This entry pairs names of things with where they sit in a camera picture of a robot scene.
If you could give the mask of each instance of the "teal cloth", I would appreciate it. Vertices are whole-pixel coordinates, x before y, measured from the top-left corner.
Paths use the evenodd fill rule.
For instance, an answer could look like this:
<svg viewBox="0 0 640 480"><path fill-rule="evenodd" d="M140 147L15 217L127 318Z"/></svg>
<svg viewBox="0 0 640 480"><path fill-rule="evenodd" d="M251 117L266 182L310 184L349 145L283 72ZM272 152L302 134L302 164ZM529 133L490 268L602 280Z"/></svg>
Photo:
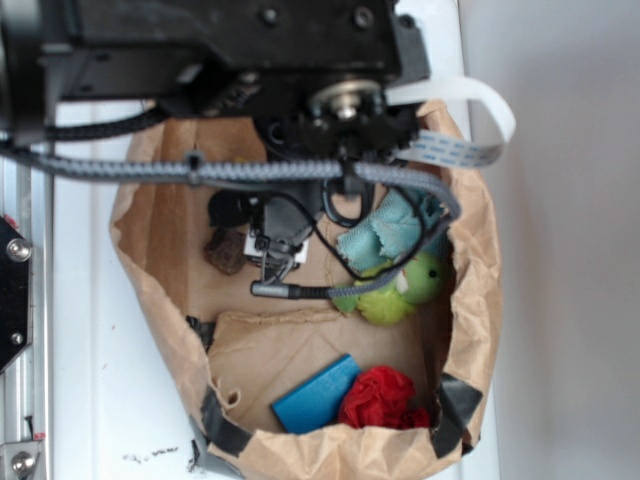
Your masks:
<svg viewBox="0 0 640 480"><path fill-rule="evenodd" d="M408 190L407 193L420 206L427 228L432 228L442 215L440 201L419 190ZM395 259L415 245L419 237L420 222L411 205L397 191L390 190L376 211L338 237L338 252L352 268L362 272ZM449 249L445 233L424 251L445 260Z"/></svg>

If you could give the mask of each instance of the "white wall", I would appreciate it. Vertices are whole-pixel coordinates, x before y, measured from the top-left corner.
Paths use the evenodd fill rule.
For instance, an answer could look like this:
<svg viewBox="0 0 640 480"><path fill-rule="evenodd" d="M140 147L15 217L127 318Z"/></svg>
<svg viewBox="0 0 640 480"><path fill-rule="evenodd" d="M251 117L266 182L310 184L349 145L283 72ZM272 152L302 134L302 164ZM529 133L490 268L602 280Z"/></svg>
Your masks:
<svg viewBox="0 0 640 480"><path fill-rule="evenodd" d="M501 477L640 478L640 2L460 8L468 73L519 122L486 173L505 272Z"/></svg>

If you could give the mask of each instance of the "paper bag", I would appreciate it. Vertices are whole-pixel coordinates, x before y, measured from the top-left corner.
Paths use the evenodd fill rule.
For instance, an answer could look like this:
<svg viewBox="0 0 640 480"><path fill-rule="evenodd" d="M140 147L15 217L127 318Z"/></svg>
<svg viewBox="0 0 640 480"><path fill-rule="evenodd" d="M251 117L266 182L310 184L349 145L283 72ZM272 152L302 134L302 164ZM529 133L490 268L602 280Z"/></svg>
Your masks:
<svg viewBox="0 0 640 480"><path fill-rule="evenodd" d="M442 102L420 112L426 128L460 136ZM178 160L198 149L209 161L265 158L248 119L169 121L137 135L131 160ZM250 479L426 478L460 460L479 440L497 350L502 296L493 204L475 171L440 170L462 209L449 230L456 275L439 300L391 327L330 302L256 298L252 265L227 276L208 264L207 203L212 188L125 185L111 233L188 414L209 452ZM343 230L326 220L334 238ZM311 241L307 264L287 281L333 285L348 276ZM209 354L186 321L216 322ZM352 429L330 425L306 435L283 433L270 403L345 353L363 370L389 365L414 381L413 406L434 428Z"/></svg>

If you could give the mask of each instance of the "blue foam block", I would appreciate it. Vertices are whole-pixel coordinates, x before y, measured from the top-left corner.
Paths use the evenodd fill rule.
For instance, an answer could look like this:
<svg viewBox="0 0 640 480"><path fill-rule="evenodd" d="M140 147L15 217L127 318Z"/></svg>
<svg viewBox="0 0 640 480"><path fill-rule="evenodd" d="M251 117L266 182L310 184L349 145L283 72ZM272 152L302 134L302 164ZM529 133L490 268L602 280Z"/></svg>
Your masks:
<svg viewBox="0 0 640 480"><path fill-rule="evenodd" d="M289 433L309 433L334 420L360 367L351 355L322 370L271 406Z"/></svg>

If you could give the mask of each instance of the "white flat cable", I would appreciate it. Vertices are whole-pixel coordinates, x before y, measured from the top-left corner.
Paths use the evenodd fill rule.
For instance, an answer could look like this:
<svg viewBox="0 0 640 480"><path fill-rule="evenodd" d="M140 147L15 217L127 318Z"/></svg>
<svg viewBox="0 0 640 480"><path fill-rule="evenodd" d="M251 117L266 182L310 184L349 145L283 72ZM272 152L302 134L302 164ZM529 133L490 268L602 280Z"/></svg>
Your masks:
<svg viewBox="0 0 640 480"><path fill-rule="evenodd" d="M495 162L511 141L516 119L507 102L490 86L468 77L423 80L387 90L389 105L420 103L427 100L475 100L491 114L502 142L480 145L429 130L420 130L418 140L397 158L430 163L441 167L481 168Z"/></svg>

